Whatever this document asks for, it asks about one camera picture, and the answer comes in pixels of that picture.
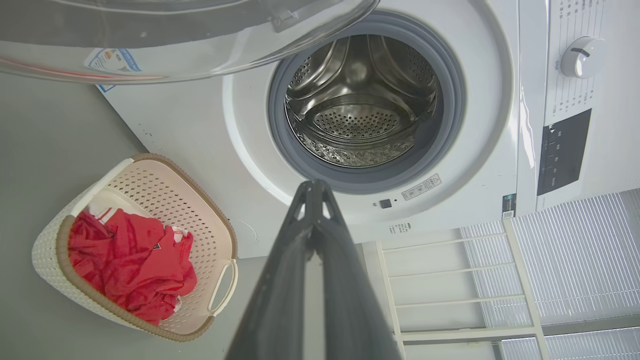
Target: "white plastic basket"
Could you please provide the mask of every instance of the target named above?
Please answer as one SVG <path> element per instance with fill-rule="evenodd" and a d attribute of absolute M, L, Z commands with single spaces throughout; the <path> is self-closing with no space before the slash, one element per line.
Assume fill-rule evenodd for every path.
<path fill-rule="evenodd" d="M 68 256 L 69 231 L 91 201 L 151 216 L 193 233 L 189 259 L 198 284 L 182 297 L 182 307 L 159 326 L 110 301 L 73 269 Z M 231 299 L 238 280 L 236 254 L 233 228 L 209 196 L 170 160 L 142 154 L 121 162 L 62 209 L 38 236 L 31 256 L 42 278 L 94 313 L 163 338 L 189 341 L 202 335 Z M 231 285 L 214 307 L 214 297 L 228 268 L 233 271 Z"/>

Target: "red clothing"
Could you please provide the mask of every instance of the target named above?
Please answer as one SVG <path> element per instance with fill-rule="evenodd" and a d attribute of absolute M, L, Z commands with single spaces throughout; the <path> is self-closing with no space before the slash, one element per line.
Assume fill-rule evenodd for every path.
<path fill-rule="evenodd" d="M 189 261 L 193 235 L 176 243 L 171 226 L 118 209 L 102 225 L 82 212 L 69 234 L 69 260 L 96 290 L 130 313 L 158 325 L 177 297 L 196 286 Z"/>

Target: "floor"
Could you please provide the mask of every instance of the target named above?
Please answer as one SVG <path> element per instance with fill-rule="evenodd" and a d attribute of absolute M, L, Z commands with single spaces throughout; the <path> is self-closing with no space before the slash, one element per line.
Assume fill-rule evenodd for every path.
<path fill-rule="evenodd" d="M 223 359 L 264 266 L 241 259 L 232 302 L 205 335 L 174 343 L 85 310 L 31 264 L 40 231 L 78 193 L 145 148 L 91 85 L 0 74 L 0 357 Z M 307 272 L 305 359 L 324 359 L 321 273 Z"/>

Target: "black display panel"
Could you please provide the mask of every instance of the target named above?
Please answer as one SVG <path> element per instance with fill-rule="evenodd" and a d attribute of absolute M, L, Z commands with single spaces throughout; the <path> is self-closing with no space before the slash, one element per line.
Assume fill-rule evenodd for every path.
<path fill-rule="evenodd" d="M 578 180 L 590 120 L 591 109 L 544 127 L 538 195 Z"/>

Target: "washing machine door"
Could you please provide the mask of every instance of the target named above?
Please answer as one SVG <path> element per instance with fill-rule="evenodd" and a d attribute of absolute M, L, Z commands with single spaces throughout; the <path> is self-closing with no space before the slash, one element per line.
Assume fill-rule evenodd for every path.
<path fill-rule="evenodd" d="M 3 0 L 0 70 L 87 83 L 229 74 L 297 53 L 378 0 Z"/>

